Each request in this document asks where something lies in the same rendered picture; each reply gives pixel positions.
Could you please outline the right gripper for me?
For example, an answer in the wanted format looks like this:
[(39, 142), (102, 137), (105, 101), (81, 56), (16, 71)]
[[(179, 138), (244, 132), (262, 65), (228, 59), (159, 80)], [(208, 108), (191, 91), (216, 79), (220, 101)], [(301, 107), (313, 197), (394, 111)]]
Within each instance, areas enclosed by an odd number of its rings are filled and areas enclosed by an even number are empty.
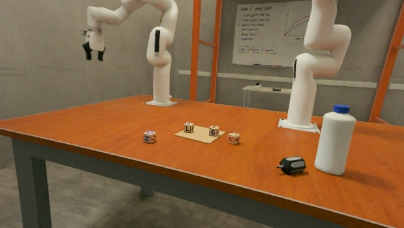
[(87, 60), (92, 60), (91, 52), (94, 50), (99, 52), (98, 60), (103, 61), (106, 48), (104, 47), (104, 36), (102, 33), (88, 31), (86, 43), (83, 46), (87, 53)]

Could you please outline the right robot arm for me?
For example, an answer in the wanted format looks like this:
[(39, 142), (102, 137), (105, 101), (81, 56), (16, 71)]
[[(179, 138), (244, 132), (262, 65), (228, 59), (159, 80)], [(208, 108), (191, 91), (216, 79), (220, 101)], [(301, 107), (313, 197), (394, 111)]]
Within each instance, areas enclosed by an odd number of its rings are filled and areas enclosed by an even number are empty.
[(102, 22), (118, 25), (131, 15), (136, 9), (146, 5), (152, 5), (163, 11), (160, 27), (155, 27), (149, 37), (147, 49), (147, 61), (154, 67), (153, 70), (153, 100), (152, 104), (171, 104), (170, 98), (170, 66), (171, 56), (165, 51), (173, 43), (175, 26), (178, 16), (178, 8), (174, 0), (121, 0), (122, 5), (118, 10), (111, 11), (106, 8), (87, 8), (88, 30), (79, 30), (78, 34), (87, 35), (88, 31), (102, 33)]

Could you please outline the white plastic bottle with blue cap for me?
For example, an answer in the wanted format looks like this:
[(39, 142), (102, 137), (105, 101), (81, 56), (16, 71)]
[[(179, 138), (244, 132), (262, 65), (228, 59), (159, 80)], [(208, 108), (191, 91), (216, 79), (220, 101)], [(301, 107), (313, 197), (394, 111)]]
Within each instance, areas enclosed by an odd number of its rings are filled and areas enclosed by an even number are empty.
[(324, 115), (315, 167), (327, 174), (344, 174), (356, 119), (349, 106), (334, 105), (334, 112)]

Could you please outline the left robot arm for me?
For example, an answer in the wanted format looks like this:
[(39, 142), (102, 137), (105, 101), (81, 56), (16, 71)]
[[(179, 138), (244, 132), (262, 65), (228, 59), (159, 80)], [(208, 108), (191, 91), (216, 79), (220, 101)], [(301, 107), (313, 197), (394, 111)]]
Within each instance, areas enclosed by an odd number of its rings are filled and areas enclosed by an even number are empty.
[(304, 46), (327, 54), (304, 53), (293, 64), (293, 87), (287, 120), (292, 128), (310, 130), (317, 85), (313, 77), (332, 77), (341, 68), (351, 39), (345, 25), (334, 25), (337, 15), (335, 0), (312, 0), (312, 11), (304, 38)]

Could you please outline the tan square mat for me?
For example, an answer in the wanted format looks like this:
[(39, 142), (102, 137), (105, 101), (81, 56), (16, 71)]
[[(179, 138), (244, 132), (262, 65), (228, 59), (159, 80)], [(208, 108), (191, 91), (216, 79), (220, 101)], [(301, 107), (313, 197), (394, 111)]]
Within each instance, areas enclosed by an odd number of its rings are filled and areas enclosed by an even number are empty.
[(224, 131), (219, 131), (219, 134), (217, 137), (214, 136), (209, 136), (209, 128), (204, 128), (200, 126), (194, 126), (194, 130), (192, 133), (187, 133), (184, 131), (180, 131), (179, 133), (174, 134), (174, 136), (182, 137), (185, 139), (190, 139), (193, 141), (198, 141), (201, 143), (206, 143), (206, 144), (211, 144), (213, 143), (216, 139), (220, 138), (222, 135), (224, 135), (226, 132)]

